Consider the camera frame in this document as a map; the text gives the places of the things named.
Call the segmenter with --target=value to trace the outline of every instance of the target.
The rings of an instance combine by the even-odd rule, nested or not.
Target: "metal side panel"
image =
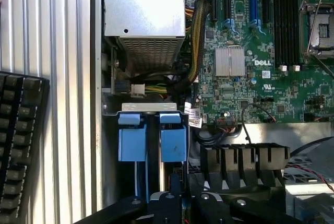
[[[90,0],[2,0],[1,70],[51,83],[27,223],[73,223],[96,209],[89,11]]]

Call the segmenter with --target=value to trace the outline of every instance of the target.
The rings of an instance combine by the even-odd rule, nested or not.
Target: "blue plastic latch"
[[[181,162],[187,160],[187,132],[181,129],[161,130],[162,162]]]
[[[161,124],[180,124],[181,117],[179,113],[160,113]]]
[[[121,113],[118,118],[119,125],[139,125],[140,114],[139,113]]]
[[[143,128],[119,130],[118,160],[146,160],[146,124]]]

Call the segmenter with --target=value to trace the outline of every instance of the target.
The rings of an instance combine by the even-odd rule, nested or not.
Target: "screw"
[[[166,198],[172,199],[172,198],[174,198],[174,195],[168,194],[168,195],[166,195]]]
[[[238,199],[236,202],[237,202],[239,205],[241,205],[241,206],[245,206],[245,205],[246,205],[246,201],[244,201],[243,199]]]
[[[209,195],[207,195],[207,194],[202,194],[201,198],[202,198],[202,199],[208,199],[208,198],[209,198]]]
[[[119,67],[120,66],[120,61],[119,60],[115,60],[115,67]]]
[[[138,205],[139,203],[140,203],[140,200],[138,200],[138,199],[135,199],[135,200],[132,202],[133,205]]]

